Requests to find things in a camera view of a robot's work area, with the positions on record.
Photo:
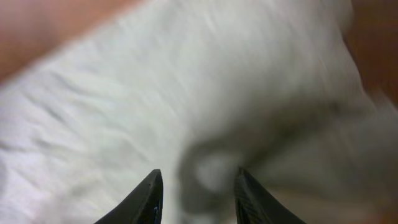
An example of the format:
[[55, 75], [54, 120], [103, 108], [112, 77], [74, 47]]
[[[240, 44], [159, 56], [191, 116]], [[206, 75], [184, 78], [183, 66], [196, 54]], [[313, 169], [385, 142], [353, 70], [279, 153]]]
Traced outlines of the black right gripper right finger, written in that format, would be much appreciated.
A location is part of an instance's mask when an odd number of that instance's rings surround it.
[[241, 167], [234, 179], [234, 198], [237, 224], [306, 224]]

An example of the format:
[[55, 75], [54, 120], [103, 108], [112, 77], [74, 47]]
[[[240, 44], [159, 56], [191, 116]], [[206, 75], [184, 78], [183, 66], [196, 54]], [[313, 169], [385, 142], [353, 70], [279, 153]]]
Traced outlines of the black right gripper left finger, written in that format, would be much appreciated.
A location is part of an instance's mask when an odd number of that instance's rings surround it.
[[163, 196], [162, 173], [160, 169], [154, 169], [95, 224], [161, 224]]

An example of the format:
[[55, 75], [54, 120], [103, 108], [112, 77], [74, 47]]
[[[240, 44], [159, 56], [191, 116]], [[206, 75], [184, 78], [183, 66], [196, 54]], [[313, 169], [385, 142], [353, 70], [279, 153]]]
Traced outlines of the khaki shorts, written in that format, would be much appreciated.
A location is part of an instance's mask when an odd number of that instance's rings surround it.
[[397, 108], [350, 1], [148, 1], [1, 87], [1, 222], [94, 223], [153, 169], [164, 223], [235, 223], [246, 168], [307, 223], [397, 213]]

